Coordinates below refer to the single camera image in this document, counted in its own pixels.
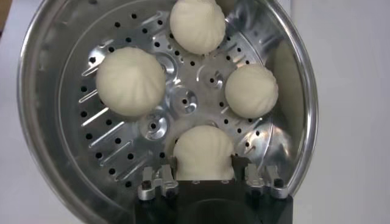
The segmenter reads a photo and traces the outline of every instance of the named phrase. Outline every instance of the white steamed bun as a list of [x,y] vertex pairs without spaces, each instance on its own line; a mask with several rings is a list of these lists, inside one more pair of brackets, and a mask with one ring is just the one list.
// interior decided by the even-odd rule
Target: white steamed bun
[[234,177],[233,143],[220,129],[197,126],[186,131],[174,148],[177,180],[230,180]]
[[176,41],[194,54],[215,50],[225,36],[225,16],[215,0],[178,0],[170,24]]
[[96,88],[102,101],[123,116],[150,112],[165,93],[165,74],[156,58],[132,47],[116,50],[100,64]]
[[268,113],[278,99],[278,85],[272,72],[260,65],[244,65],[234,71],[225,87],[226,101],[244,118]]

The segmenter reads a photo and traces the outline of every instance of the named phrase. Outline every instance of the metal screw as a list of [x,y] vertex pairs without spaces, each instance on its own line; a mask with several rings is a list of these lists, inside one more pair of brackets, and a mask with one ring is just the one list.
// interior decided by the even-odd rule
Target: metal screw
[[284,185],[285,182],[282,179],[280,178],[274,179],[274,187],[282,188]]
[[152,182],[150,180],[142,181],[141,186],[142,186],[142,190],[148,190],[152,188]]

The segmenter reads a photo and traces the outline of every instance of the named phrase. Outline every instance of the dough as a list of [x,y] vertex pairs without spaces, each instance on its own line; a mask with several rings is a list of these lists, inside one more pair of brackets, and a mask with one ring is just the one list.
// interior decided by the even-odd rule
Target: dough
[[226,101],[239,116],[256,118],[268,113],[278,99],[272,72],[260,65],[244,65],[233,72],[225,87]]
[[225,16],[215,0],[178,0],[170,24],[176,41],[194,54],[215,50],[225,36]]
[[123,116],[150,112],[165,93],[165,74],[156,58],[132,47],[116,50],[100,64],[96,88],[101,100]]
[[176,180],[230,180],[234,177],[233,143],[220,129],[197,126],[185,132],[174,148]]

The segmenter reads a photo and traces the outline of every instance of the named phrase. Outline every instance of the reflective metal surface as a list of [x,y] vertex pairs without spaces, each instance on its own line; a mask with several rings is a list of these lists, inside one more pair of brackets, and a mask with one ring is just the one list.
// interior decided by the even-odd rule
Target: reflective metal surface
[[[170,36],[174,3],[47,0],[30,25],[18,81],[24,133],[53,190],[85,222],[132,223],[143,168],[157,170],[196,125],[224,130],[236,153],[260,168],[277,166],[290,194],[304,178],[316,137],[316,85],[283,10],[271,0],[237,1],[220,48],[197,56]],[[166,71],[164,101],[137,121],[111,112],[95,88],[99,63],[124,46],[155,54]],[[247,63],[267,66],[280,90],[277,106],[250,120],[224,99],[229,74]]]

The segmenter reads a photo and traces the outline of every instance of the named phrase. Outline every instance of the circular indentation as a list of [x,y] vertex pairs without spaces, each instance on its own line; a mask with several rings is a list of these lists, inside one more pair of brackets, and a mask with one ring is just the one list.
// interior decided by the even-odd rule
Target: circular indentation
[[178,115],[190,114],[198,107],[195,93],[186,88],[174,88],[169,95],[172,109]]
[[81,117],[87,117],[88,113],[86,111],[81,111],[80,116]]
[[155,123],[151,123],[151,129],[156,129],[157,128],[157,125]]
[[95,157],[96,157],[97,159],[101,159],[101,158],[103,157],[103,154],[102,154],[101,152],[97,152],[97,153],[95,154]]
[[168,120],[162,110],[156,110],[153,114],[140,119],[140,133],[146,139],[155,141],[165,136],[168,131]]
[[115,170],[114,168],[111,168],[111,169],[108,170],[108,173],[109,173],[110,175],[114,175],[115,172],[116,172],[116,170]]
[[85,138],[88,139],[88,140],[91,140],[93,138],[92,134],[91,133],[87,133],[85,135]]
[[174,79],[177,71],[177,64],[173,56],[166,53],[156,53],[156,58],[163,67],[164,72],[167,74],[166,78],[169,80]]
[[125,187],[131,187],[132,186],[132,182],[131,181],[126,181],[126,183],[124,185],[125,185]]

